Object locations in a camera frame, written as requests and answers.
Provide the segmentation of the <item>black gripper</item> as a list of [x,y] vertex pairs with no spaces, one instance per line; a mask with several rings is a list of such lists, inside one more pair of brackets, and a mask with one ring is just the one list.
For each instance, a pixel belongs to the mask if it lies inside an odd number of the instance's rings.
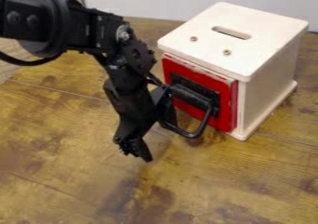
[[178,125],[173,102],[161,104],[167,85],[153,73],[146,76],[120,73],[110,75],[103,89],[119,115],[114,143],[126,155],[149,163],[153,156],[143,137],[155,123],[163,128],[169,128],[167,124]]

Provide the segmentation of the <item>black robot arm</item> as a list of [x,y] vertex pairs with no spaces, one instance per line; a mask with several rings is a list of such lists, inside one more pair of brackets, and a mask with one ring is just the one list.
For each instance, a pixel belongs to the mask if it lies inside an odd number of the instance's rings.
[[143,140],[154,124],[177,122],[169,87],[150,72],[154,51],[135,36],[124,19],[86,7],[79,0],[0,0],[0,38],[14,39],[38,57],[0,60],[39,66],[70,50],[91,55],[108,74],[104,92],[119,115],[114,143],[124,154],[151,161]]

